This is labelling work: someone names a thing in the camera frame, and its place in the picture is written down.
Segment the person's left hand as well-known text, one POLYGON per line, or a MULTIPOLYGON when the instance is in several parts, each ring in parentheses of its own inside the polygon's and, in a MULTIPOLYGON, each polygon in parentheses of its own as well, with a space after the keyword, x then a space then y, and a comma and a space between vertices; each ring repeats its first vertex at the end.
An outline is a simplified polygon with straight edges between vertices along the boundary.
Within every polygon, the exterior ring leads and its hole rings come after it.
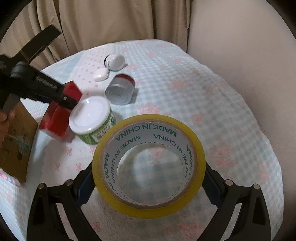
POLYGON ((8 114, 0 112, 0 146, 4 141, 5 135, 8 133, 9 124, 15 117, 15 110, 11 110, 8 114))

